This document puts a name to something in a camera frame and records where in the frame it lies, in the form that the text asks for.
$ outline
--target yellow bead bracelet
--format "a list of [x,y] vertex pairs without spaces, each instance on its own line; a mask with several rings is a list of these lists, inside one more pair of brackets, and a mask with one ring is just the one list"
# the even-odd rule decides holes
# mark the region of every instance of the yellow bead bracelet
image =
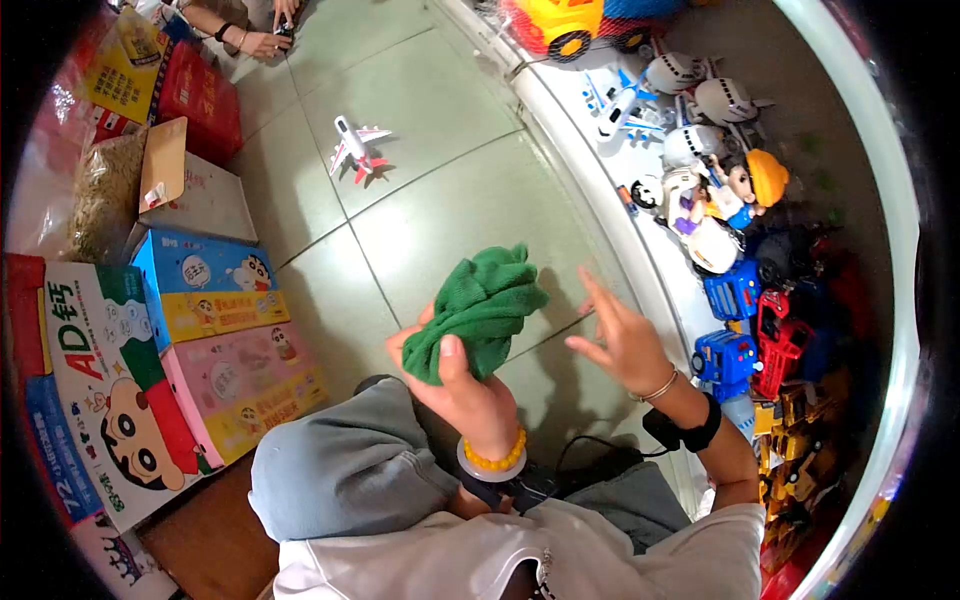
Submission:
[[514,444],[514,449],[510,451],[510,454],[507,458],[492,461],[482,456],[479,456],[476,452],[473,451],[473,448],[470,447],[470,442],[464,438],[464,455],[467,457],[467,460],[474,463],[480,468],[485,468],[486,470],[507,470],[513,468],[516,465],[516,462],[520,460],[520,455],[523,454],[523,447],[527,445],[527,432],[523,427],[519,428],[519,433],[516,436],[516,444]]

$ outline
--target green towel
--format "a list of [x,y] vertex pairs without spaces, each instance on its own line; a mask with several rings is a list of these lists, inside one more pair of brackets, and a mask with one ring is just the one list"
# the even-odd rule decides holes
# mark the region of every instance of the green towel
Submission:
[[523,318],[550,300],[537,285],[537,267],[526,260],[526,244],[513,250],[494,246],[461,260],[437,293],[433,319],[403,344],[403,369],[420,381],[443,385],[437,368],[440,339],[448,333],[463,340],[478,381],[499,369]]

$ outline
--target gray shorts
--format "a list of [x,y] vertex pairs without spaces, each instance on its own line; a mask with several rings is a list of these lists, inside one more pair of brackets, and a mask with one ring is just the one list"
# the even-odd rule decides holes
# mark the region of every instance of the gray shorts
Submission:
[[[443,510],[458,485],[437,465],[406,387],[385,379],[264,436],[248,498],[272,539],[313,540],[402,531]],[[652,462],[565,500],[603,515],[637,554],[690,522]]]

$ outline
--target silver bangle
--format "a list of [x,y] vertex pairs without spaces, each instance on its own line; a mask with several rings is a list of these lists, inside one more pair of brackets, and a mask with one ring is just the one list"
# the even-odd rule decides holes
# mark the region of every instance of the silver bangle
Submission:
[[663,385],[663,387],[660,388],[659,390],[656,390],[649,396],[637,396],[633,392],[628,392],[627,396],[629,396],[631,400],[635,400],[637,402],[649,402],[650,400],[656,400],[660,396],[663,396],[664,394],[666,394],[670,390],[670,388],[673,387],[673,384],[677,381],[678,375],[680,375],[680,371],[676,367],[674,367],[673,374],[670,375],[670,380],[667,381]]

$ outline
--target black cable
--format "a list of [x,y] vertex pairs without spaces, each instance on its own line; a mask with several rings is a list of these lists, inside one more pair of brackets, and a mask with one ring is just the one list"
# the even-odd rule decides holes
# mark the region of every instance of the black cable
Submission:
[[[612,442],[610,442],[610,441],[608,441],[608,440],[604,440],[604,439],[598,438],[598,437],[596,437],[596,436],[587,436],[587,435],[584,435],[584,436],[576,436],[576,437],[574,437],[572,440],[570,440],[569,442],[567,442],[566,445],[564,446],[564,449],[561,450],[561,452],[560,452],[560,458],[557,459],[557,465],[556,465],[556,466],[554,467],[554,469],[553,469],[554,472],[557,472],[557,473],[560,472],[560,467],[561,467],[561,465],[564,463],[564,457],[566,456],[566,452],[567,452],[567,451],[570,449],[570,447],[573,446],[573,444],[574,444],[575,442],[577,442],[578,440],[593,440],[594,442],[597,442],[597,443],[599,443],[599,444],[603,444],[603,445],[605,445],[605,446],[607,446],[607,447],[609,447],[609,448],[613,448],[613,449],[618,449],[618,448],[620,447],[620,446],[618,446],[618,445],[616,445],[616,444],[614,444],[614,443],[612,443]],[[658,456],[663,456],[664,454],[666,454],[666,453],[669,452],[669,451],[670,451],[670,450],[664,450],[663,452],[654,452],[653,454],[644,454],[643,452],[640,452],[640,456],[643,457],[643,458],[657,458]]]

